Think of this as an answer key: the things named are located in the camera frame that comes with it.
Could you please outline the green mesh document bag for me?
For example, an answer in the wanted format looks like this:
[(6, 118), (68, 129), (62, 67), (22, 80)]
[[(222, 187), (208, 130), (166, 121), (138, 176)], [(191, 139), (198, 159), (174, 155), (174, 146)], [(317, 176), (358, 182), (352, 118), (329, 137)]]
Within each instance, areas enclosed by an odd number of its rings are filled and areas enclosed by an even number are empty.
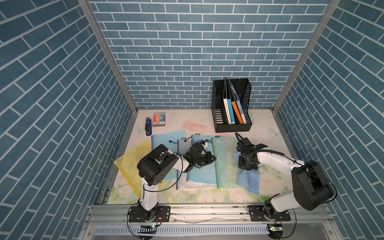
[(219, 189), (245, 189), (238, 184), (238, 161), (234, 156), (237, 151), (236, 138), (212, 138), (215, 152), (217, 186)]

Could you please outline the light blue cleaning cloth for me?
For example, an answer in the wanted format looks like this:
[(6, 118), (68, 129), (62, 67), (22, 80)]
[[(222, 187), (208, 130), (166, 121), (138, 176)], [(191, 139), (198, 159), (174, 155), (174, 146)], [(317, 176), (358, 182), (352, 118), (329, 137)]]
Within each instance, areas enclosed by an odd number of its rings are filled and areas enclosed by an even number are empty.
[(237, 169), (237, 184), (247, 189), (248, 192), (258, 195), (260, 191), (260, 169), (243, 170)]

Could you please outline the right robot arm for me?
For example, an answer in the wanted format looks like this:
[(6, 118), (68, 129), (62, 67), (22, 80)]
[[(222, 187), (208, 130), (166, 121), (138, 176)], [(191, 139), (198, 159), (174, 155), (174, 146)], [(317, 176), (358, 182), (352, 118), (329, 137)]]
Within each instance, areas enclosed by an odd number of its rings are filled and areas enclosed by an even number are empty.
[(259, 165), (270, 166), (290, 176), (293, 190), (265, 201), (264, 212), (270, 218), (287, 210), (303, 208), (311, 211), (333, 201), (337, 190), (315, 161), (300, 161), (274, 151), (264, 144), (254, 145), (248, 138), (235, 133), (240, 152), (239, 169), (256, 170)]

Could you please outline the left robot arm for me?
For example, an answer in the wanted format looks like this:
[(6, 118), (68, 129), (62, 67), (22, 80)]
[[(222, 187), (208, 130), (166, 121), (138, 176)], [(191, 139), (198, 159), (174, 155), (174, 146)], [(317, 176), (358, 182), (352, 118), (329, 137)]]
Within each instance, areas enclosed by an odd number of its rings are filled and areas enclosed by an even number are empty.
[(184, 155), (173, 153), (165, 145), (160, 144), (142, 158), (137, 165), (143, 187), (139, 206), (147, 212), (156, 209), (157, 193), (160, 192), (158, 185), (172, 169), (178, 170), (181, 177), (183, 173), (188, 173), (194, 168), (214, 163), (217, 158), (206, 150), (206, 143), (208, 141), (192, 144)]

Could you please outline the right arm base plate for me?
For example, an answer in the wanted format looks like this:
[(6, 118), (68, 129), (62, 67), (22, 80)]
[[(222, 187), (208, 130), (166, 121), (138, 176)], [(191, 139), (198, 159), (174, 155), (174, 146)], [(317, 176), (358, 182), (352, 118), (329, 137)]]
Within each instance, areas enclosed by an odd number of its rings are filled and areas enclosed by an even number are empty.
[(278, 213), (265, 205), (249, 205), (246, 206), (246, 210), (249, 212), (252, 222), (291, 221), (291, 216), (288, 211)]

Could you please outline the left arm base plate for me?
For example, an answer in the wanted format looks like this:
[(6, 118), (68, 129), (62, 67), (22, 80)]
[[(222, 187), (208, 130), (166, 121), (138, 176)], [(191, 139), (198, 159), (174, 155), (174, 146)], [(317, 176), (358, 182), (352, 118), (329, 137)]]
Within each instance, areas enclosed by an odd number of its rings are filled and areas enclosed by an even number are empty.
[(128, 212), (130, 223), (144, 222), (169, 222), (171, 214), (170, 206), (155, 206), (152, 210), (145, 210), (141, 204), (134, 205)]

